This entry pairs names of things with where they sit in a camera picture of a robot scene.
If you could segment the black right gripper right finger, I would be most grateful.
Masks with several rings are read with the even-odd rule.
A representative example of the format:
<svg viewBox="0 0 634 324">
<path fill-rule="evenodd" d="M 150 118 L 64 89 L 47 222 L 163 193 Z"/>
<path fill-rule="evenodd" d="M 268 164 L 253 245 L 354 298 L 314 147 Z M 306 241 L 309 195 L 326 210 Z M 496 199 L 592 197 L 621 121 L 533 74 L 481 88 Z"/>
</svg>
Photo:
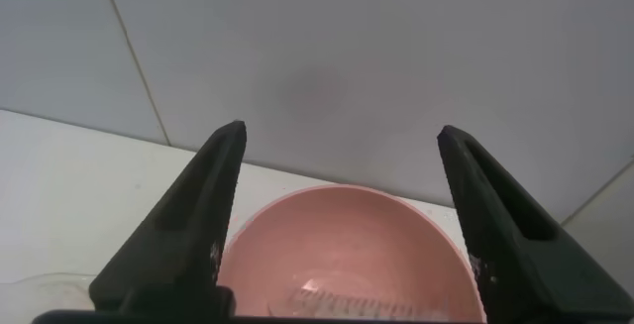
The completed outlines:
<svg viewBox="0 0 634 324">
<path fill-rule="evenodd" d="M 489 322 L 629 322 L 633 300 L 470 134 L 437 137 Z"/>
</svg>

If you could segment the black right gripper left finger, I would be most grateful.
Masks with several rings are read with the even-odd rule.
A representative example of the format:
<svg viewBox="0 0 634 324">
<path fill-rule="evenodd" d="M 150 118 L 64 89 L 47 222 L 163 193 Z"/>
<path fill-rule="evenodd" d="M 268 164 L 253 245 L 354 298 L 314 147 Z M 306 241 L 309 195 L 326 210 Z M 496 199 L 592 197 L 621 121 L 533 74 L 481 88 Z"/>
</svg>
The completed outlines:
<svg viewBox="0 0 634 324">
<path fill-rule="evenodd" d="M 98 311 L 211 314 L 246 149 L 242 121 L 218 130 L 89 286 Z"/>
</svg>

